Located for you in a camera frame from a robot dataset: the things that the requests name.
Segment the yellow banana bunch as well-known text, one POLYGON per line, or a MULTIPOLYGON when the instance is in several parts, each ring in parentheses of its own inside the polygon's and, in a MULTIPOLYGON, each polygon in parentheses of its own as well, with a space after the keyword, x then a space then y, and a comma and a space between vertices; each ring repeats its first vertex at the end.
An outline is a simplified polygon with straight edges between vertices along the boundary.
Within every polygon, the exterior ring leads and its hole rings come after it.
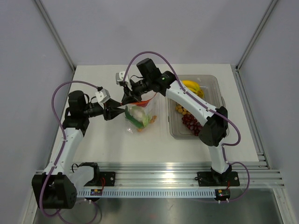
POLYGON ((197 82, 191 80, 183 80, 182 83, 193 93, 195 93, 200 98, 204 98, 204 92, 197 82))

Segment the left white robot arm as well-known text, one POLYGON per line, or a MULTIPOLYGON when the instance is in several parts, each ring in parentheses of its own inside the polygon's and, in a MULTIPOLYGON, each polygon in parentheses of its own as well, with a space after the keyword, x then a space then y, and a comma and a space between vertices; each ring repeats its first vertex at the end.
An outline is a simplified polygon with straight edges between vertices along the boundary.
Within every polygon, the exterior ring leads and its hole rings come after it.
POLYGON ((110 98, 107 90, 96 93, 97 102, 90 102, 82 91, 73 91, 68 95, 68 104, 61 125, 63 136, 58 145, 55 159, 50 161, 41 174, 32 178, 32 188, 39 209, 71 209, 75 204, 77 190, 84 186, 106 184, 105 176, 98 165, 92 162, 79 164, 78 171, 70 174, 73 158, 83 140, 89 119, 103 116, 112 120, 124 113, 122 104, 110 98))

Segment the clear zip top bag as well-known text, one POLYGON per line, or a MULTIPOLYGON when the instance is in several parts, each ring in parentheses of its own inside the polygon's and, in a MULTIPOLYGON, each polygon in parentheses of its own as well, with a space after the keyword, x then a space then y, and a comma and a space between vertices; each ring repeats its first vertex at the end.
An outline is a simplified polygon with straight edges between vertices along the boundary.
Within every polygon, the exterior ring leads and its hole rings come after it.
POLYGON ((125 107, 126 131, 142 132, 153 124, 158 114, 158 94, 151 91, 142 95, 140 102, 131 103, 125 107))

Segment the orange yellow pepper cluster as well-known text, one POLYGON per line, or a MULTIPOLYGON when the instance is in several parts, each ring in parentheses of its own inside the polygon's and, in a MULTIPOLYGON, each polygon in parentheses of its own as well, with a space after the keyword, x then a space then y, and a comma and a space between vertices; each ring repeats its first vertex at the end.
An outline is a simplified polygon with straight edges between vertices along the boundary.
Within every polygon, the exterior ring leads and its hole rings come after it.
POLYGON ((156 121, 156 119, 157 119, 156 115, 152 116, 151 119, 147 121, 146 125, 143 125, 143 127, 141 128, 137 128, 137 131, 142 132, 149 124, 153 124, 156 121))

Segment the white cauliflower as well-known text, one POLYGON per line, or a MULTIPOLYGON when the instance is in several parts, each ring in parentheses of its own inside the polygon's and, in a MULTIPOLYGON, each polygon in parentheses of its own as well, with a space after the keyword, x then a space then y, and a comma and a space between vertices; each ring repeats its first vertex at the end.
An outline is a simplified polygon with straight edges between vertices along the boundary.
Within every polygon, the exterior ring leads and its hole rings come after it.
POLYGON ((129 108, 129 113, 143 125, 146 125, 147 121, 151 119, 152 115, 146 112, 145 108, 139 106, 132 106, 129 108))

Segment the red chili pepper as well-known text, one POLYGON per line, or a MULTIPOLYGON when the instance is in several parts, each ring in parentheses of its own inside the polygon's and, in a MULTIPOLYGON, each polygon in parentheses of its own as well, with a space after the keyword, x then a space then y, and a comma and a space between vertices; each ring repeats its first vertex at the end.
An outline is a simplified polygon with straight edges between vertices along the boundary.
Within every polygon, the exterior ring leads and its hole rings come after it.
POLYGON ((136 106, 140 106, 140 107, 146 107, 150 101, 151 100, 149 99, 149 100, 145 100, 145 101, 134 102, 134 103, 131 103, 131 104, 136 105, 136 106))

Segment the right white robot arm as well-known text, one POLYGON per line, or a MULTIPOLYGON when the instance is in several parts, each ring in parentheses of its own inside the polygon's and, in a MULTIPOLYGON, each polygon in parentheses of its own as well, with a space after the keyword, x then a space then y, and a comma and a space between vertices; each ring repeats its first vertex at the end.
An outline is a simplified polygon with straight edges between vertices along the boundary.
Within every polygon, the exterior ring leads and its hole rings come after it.
POLYGON ((142 76, 140 81, 133 82, 127 78, 127 72, 119 72, 116 76, 117 84, 124 88, 122 104, 137 102, 143 94, 154 91, 183 106, 202 125, 198 137, 209 149, 212 181, 223 185, 232 170, 225 162, 221 149, 227 135, 227 109, 207 103, 187 89, 174 72, 161 72, 149 58, 140 61, 136 66, 142 76))

